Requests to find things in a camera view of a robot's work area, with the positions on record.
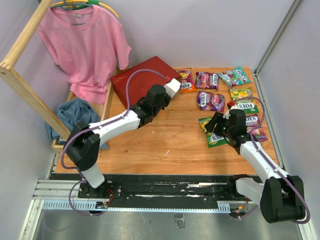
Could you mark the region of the green candy packet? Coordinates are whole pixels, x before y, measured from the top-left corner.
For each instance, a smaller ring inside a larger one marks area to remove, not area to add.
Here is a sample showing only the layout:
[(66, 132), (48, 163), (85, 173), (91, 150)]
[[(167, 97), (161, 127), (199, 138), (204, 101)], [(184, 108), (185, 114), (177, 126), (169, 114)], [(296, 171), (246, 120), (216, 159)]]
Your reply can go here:
[(202, 130), (204, 131), (207, 139), (207, 145), (208, 148), (214, 148), (218, 146), (222, 146), (227, 144), (227, 141), (219, 135), (216, 135), (215, 133), (208, 132), (205, 128), (205, 125), (212, 119), (212, 117), (204, 117), (204, 118), (199, 118), (197, 122), (201, 126)]
[(256, 105), (256, 102), (252, 97), (252, 88), (238, 88), (229, 90), (230, 97), (233, 101), (237, 100), (235, 103), (240, 109), (244, 110), (246, 114), (258, 114), (259, 109)]

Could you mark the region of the purple candy packet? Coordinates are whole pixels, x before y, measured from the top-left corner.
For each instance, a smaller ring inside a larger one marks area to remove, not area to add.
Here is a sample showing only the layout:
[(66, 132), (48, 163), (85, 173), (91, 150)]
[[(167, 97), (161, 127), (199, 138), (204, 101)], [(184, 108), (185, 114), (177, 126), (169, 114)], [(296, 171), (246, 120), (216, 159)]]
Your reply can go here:
[(195, 87), (197, 89), (218, 90), (219, 75), (214, 72), (196, 72)]
[(251, 130), (253, 130), (253, 137), (256, 138), (259, 142), (264, 142), (268, 140), (268, 137), (263, 127), (259, 126), (260, 123), (261, 121), (257, 114), (247, 115), (245, 118), (247, 133), (250, 133)]
[(225, 96), (223, 94), (199, 91), (196, 100), (200, 110), (214, 112), (224, 112), (225, 110)]

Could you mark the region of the orange candy packet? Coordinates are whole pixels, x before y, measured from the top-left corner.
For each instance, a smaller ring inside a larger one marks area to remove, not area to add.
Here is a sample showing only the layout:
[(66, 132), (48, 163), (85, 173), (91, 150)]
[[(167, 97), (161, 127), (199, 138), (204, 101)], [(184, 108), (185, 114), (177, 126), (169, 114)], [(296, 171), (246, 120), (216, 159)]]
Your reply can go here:
[(195, 92), (195, 81), (193, 79), (191, 69), (177, 69), (176, 72), (181, 75), (181, 93), (188, 94)]

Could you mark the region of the red paper bag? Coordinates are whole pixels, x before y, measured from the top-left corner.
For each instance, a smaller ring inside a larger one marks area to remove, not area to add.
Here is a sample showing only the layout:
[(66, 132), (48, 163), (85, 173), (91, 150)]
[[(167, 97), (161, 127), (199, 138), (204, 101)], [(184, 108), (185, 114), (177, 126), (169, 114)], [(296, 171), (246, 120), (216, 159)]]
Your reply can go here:
[[(159, 76), (155, 73), (149, 71), (143, 71), (136, 73), (132, 79), (130, 80), (128, 93), (129, 93), (129, 104), (127, 104), (127, 95), (126, 95), (126, 85), (129, 77), (135, 71), (141, 69), (149, 69), (154, 70), (162, 76)], [(153, 85), (165, 85), (169, 82), (169, 80), (175, 78), (178, 81), (182, 80), (182, 76), (174, 70), (171, 66), (169, 66), (166, 62), (164, 62), (158, 56), (154, 56), (148, 60), (145, 60), (134, 67), (131, 67), (123, 72), (114, 75), (110, 78), (110, 81), (113, 86), (113, 90), (118, 96), (119, 100), (123, 104), (125, 108), (128, 106), (132, 106), (136, 104), (136, 102), (144, 97), (147, 91)]]

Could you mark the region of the teal candy packet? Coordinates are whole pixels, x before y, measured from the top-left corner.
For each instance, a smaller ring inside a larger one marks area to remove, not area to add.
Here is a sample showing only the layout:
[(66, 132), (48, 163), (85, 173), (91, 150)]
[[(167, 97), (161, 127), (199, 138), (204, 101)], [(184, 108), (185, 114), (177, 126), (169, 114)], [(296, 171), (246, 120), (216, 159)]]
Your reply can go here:
[(218, 76), (222, 79), (222, 81), (229, 89), (252, 82), (245, 73), (244, 69), (240, 66), (232, 70), (220, 72), (218, 73)]

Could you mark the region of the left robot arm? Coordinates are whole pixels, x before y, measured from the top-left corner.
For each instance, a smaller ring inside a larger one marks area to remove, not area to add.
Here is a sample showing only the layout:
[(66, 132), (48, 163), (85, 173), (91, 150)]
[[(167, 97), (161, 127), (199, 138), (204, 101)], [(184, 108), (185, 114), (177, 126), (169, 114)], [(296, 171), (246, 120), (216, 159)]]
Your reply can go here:
[(181, 84), (175, 79), (165, 85), (155, 84), (146, 96), (123, 113), (92, 124), (79, 122), (73, 128), (63, 153), (86, 180), (91, 194), (101, 198), (107, 193), (106, 179), (97, 165), (101, 145), (118, 135), (151, 123), (169, 105), (180, 88)]

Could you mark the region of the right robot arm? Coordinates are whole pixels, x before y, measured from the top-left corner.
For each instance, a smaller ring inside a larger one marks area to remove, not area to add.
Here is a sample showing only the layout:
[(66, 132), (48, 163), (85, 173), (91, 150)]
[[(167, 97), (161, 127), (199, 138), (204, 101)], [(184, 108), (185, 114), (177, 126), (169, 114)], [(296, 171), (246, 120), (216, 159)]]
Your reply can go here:
[(251, 164), (261, 180), (258, 183), (246, 174), (232, 176), (226, 188), (230, 199), (247, 197), (260, 208), (262, 216), (270, 224), (307, 220), (303, 180), (279, 167), (250, 135), (243, 110), (234, 108), (226, 113), (216, 112), (204, 127), (207, 132), (223, 137)]

